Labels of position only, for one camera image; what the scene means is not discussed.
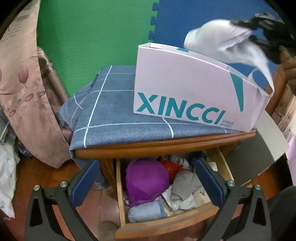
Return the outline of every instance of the metal screw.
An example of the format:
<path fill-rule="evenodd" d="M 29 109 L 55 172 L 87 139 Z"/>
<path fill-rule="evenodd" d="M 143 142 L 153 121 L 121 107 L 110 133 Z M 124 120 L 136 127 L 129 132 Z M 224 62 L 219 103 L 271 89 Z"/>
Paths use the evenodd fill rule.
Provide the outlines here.
<path fill-rule="evenodd" d="M 62 182 L 60 183 L 60 186 L 61 186 L 62 188 L 64 188 L 65 186 L 67 186 L 67 184 L 68 184 L 67 181 L 62 181 Z"/>
<path fill-rule="evenodd" d="M 235 182 L 233 180 L 228 180 L 227 185 L 230 186 L 230 187 L 234 187 Z"/>
<path fill-rule="evenodd" d="M 259 191 L 261 190 L 261 186 L 259 184 L 256 184 L 254 187 Z"/>
<path fill-rule="evenodd" d="M 35 185 L 33 189 L 34 189 L 34 191 L 37 191 L 37 190 L 39 190 L 39 188 L 40 188 L 39 185 Z"/>

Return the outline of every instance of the green wall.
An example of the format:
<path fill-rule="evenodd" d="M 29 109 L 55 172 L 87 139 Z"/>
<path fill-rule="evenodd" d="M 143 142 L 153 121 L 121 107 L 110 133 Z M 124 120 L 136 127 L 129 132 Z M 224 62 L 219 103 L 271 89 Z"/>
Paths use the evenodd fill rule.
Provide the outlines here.
<path fill-rule="evenodd" d="M 135 65 L 155 0 L 41 0 L 38 45 L 69 95 L 108 65 Z"/>

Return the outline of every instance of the blue foam mat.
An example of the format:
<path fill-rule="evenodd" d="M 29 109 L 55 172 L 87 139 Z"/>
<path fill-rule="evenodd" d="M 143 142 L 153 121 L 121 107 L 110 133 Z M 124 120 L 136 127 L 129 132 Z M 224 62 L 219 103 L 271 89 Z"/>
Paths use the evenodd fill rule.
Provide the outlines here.
<path fill-rule="evenodd" d="M 155 31 L 149 32 L 149 39 L 155 43 L 183 48 L 187 33 L 199 28 L 213 19 L 247 20 L 255 13 L 268 12 L 274 16 L 277 13 L 264 0 L 159 0 L 154 3 L 153 11 L 158 11 L 156 17 L 151 18 L 151 25 L 155 24 Z M 254 32 L 259 38 L 264 38 L 262 30 Z M 248 76 L 253 67 L 243 64 L 232 64 L 236 70 Z M 271 73 L 277 65 L 269 61 Z M 263 89 L 267 80 L 259 72 L 254 73 L 255 82 Z"/>

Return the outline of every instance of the cardboard box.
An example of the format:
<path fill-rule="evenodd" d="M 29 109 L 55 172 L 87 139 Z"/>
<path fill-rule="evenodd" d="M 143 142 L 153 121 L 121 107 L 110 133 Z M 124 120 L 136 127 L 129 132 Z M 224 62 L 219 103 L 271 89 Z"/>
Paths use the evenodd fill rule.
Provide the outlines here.
<path fill-rule="evenodd" d="M 138 48 L 134 113 L 250 131 L 270 98 L 204 55 L 155 43 Z"/>
<path fill-rule="evenodd" d="M 243 185 L 267 170 L 289 145 L 273 119 L 263 111 L 255 123 L 256 136 L 244 140 L 225 160 L 237 185 Z"/>

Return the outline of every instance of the red cloth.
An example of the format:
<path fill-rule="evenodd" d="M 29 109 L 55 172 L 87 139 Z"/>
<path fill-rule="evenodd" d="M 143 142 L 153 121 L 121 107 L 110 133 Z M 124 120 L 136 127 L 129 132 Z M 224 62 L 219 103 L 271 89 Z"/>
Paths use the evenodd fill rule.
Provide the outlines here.
<path fill-rule="evenodd" d="M 166 168 L 166 170 L 168 171 L 170 183 L 173 183 L 177 173 L 179 171 L 182 171 L 183 168 L 180 165 L 173 163 L 172 161 L 163 159 L 161 156 L 159 156 L 157 160 Z"/>

